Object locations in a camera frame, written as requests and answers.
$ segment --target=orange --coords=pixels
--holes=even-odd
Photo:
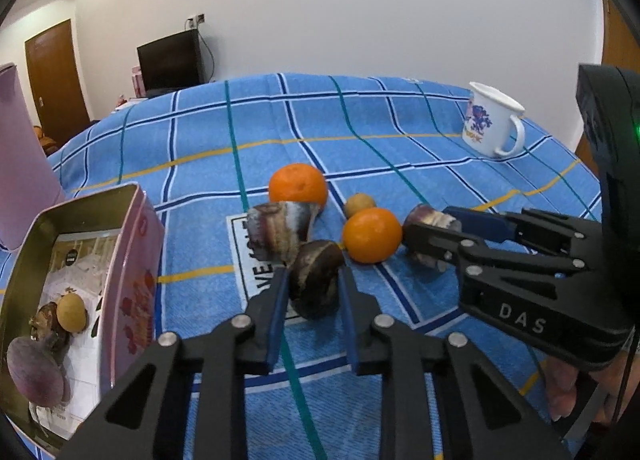
[[[398,250],[402,242],[402,225],[389,209],[363,209],[345,223],[342,242],[356,262],[383,262]]]
[[[329,190],[324,176],[309,164],[289,164],[269,180],[270,202],[315,202],[323,208]]]

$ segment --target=mug handle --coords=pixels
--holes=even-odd
[[[513,156],[516,153],[520,153],[522,148],[524,148],[524,124],[517,115],[511,114],[509,118],[516,127],[516,143],[511,151],[495,148],[495,154],[499,156]]]

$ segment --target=blue plaid bedsheet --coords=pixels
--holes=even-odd
[[[342,207],[356,192],[372,195],[400,221],[423,201],[440,210],[533,207],[600,218],[594,176],[531,120],[524,119],[526,148],[514,157],[487,159],[466,147],[460,133],[468,96],[463,88],[404,78],[247,77],[115,112],[49,160],[68,196],[128,181],[148,193],[166,227],[156,331],[186,338],[242,310],[229,220],[268,201],[270,176],[291,162],[312,164],[328,180],[317,238],[340,240]],[[0,252],[0,286],[13,262]],[[430,335],[464,332],[548,418],[526,347],[458,309],[452,270],[430,274],[402,250],[382,264],[353,268],[359,288],[374,294],[384,312]],[[339,318],[293,319],[285,336],[303,397],[294,398],[282,358],[270,376],[246,380],[250,457],[377,458],[380,379],[350,372]],[[196,383],[189,450],[198,392]],[[301,417],[307,411],[311,423]]]

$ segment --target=human hand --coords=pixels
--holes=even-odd
[[[620,384],[622,383],[626,357],[627,352],[620,352],[607,368],[600,372],[590,373],[591,378],[597,380],[609,395],[603,407],[598,410],[596,417],[593,419],[594,422],[606,425],[611,423]],[[575,381],[578,377],[578,370],[554,357],[549,357],[546,360],[543,369],[546,377],[546,400],[548,402],[549,415],[555,422],[561,417],[569,416],[574,410],[576,399]],[[625,395],[622,399],[620,415],[629,404],[639,381],[640,360],[636,356],[631,367]]]

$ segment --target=wall outlet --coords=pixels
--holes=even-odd
[[[197,28],[198,25],[200,25],[201,23],[204,23],[204,14],[196,14],[195,16],[191,16],[190,18],[187,18],[187,20],[184,22],[185,26],[187,27],[187,30],[191,30],[192,28]]]

